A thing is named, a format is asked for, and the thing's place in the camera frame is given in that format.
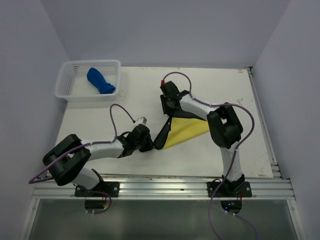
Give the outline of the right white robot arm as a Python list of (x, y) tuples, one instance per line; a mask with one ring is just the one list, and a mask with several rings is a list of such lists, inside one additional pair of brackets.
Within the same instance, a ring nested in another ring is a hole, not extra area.
[(172, 81), (163, 80), (160, 89), (162, 110), (168, 120), (155, 139), (156, 148), (168, 148), (209, 132), (222, 156), (221, 190), (227, 196), (235, 196), (241, 190), (245, 176), (238, 153), (243, 126), (233, 106), (227, 102), (220, 106), (202, 103), (188, 90), (179, 91)]

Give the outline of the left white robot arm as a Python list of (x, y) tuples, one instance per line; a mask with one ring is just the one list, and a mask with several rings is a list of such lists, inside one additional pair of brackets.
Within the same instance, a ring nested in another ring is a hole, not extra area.
[(103, 193), (104, 181), (96, 170), (85, 167), (88, 161), (119, 159), (135, 151), (143, 153), (153, 148), (150, 129), (138, 124), (132, 131), (117, 136), (112, 143), (86, 142), (76, 134), (70, 134), (48, 152), (42, 162), (58, 186), (72, 183), (96, 197)]

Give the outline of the blue towel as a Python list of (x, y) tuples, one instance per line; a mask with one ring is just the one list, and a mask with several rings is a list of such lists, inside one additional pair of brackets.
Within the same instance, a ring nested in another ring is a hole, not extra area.
[(91, 67), (88, 70), (86, 77), (100, 94), (112, 94), (116, 90), (116, 87), (107, 82), (104, 76), (96, 68)]

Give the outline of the yellow and black towel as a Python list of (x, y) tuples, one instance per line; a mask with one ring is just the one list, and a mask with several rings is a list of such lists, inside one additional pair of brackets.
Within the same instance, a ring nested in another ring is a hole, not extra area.
[(207, 121), (179, 110), (170, 115), (153, 141), (156, 150), (164, 150), (209, 132)]

